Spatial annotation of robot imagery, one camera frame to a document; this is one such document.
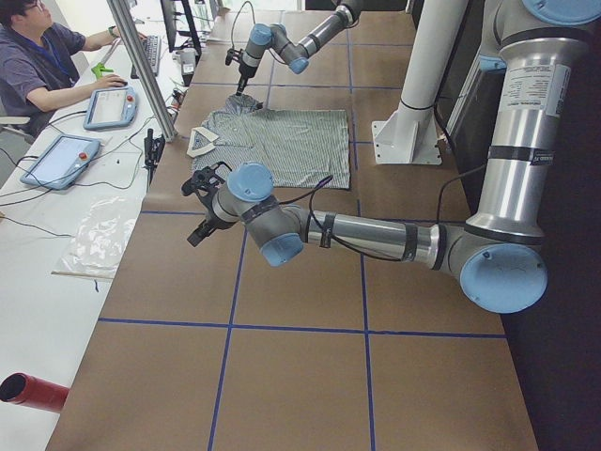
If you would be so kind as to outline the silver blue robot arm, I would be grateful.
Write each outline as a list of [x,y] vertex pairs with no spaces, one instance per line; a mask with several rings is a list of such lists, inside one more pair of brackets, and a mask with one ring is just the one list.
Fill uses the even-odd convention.
[[[387,121],[373,122],[380,163],[417,163],[419,127],[432,110],[446,62],[468,1],[424,1],[413,55],[399,106]],[[254,25],[243,51],[228,59],[240,64],[237,94],[254,76],[265,51],[273,48],[295,73],[339,31],[358,23],[362,1],[337,1],[335,12],[299,44],[279,24]],[[451,13],[446,30],[426,33]],[[285,206],[272,194],[262,163],[242,163],[226,179],[223,164],[196,170],[183,195],[196,194],[206,219],[189,236],[192,246],[216,230],[242,222],[268,263],[280,266],[304,243],[330,248],[335,242],[360,255],[393,262],[422,262],[456,278],[464,294],[485,310],[507,314],[535,304],[547,289],[547,268],[537,251],[544,233],[537,213],[571,69],[588,49],[600,1],[485,1],[480,68],[505,70],[485,178],[477,212],[464,225],[419,226]]]
[[295,74],[309,65],[309,58],[343,30],[358,23],[363,1],[337,1],[334,13],[308,33],[299,43],[293,43],[281,23],[255,23],[244,49],[232,46],[226,54],[225,65],[239,64],[239,82],[236,91],[241,96],[250,79],[254,78],[264,53],[273,50]]

